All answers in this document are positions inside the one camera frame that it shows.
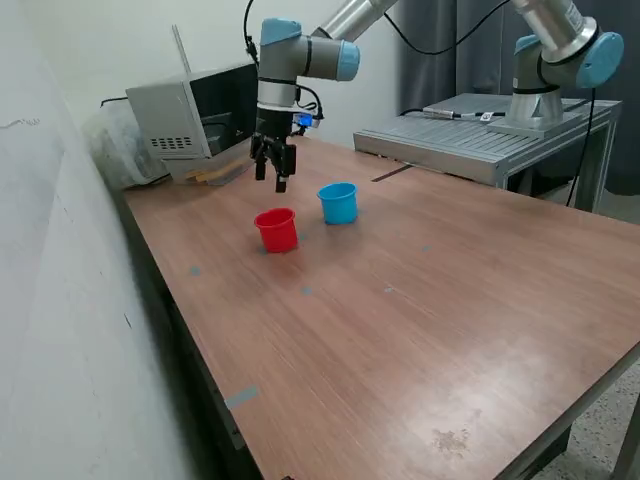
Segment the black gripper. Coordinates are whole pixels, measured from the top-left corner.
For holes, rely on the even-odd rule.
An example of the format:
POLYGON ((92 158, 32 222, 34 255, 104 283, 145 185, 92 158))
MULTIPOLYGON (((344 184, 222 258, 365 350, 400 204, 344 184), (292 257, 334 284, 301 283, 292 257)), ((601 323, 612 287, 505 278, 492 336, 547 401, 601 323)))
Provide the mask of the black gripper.
POLYGON ((291 111, 257 108, 255 133, 250 147, 250 157, 255 161, 255 179, 266 178, 269 153, 276 171, 277 193, 286 192, 289 177, 296 173, 296 146, 286 142, 292 133, 292 125, 291 111))

